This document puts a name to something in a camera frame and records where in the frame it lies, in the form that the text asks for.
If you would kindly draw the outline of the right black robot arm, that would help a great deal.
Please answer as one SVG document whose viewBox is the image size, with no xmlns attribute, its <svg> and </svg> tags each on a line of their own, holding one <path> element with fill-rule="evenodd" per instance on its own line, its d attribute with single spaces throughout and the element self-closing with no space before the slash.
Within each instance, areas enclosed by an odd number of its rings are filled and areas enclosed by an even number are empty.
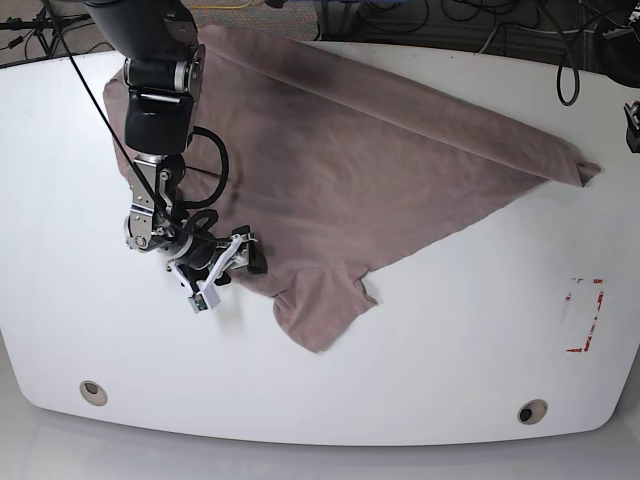
<svg viewBox="0 0 640 480">
<path fill-rule="evenodd" d="M 260 275 L 267 264 L 249 227 L 223 238 L 210 231 L 219 219 L 212 206 L 226 188 L 230 162 L 221 138 L 194 124 L 205 66 L 195 20 L 180 1 L 87 1 L 84 6 L 125 57 L 124 134 L 113 139 L 129 166 L 127 245 L 162 252 L 194 311 L 211 310 L 219 303 L 216 286 L 231 281 L 228 270 Z M 183 154 L 196 136 L 217 147 L 221 172 L 208 197 L 181 200 L 177 190 L 187 170 Z"/>
</svg>

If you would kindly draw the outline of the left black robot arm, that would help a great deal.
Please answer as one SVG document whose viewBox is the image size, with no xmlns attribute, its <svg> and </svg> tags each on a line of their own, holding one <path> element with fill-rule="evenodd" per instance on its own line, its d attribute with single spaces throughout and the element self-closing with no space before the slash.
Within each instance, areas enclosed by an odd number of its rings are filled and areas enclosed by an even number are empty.
<svg viewBox="0 0 640 480">
<path fill-rule="evenodd" d="M 567 31 L 544 1 L 534 3 L 537 11 L 552 26 L 563 54 L 556 67 L 555 88 L 560 103 L 573 106 L 581 93 L 581 74 L 577 45 L 588 35 L 588 45 L 596 67 L 613 82 L 637 90 L 639 88 L 639 3 L 613 1 L 600 8 L 592 1 L 579 5 L 587 17 L 579 27 Z"/>
</svg>

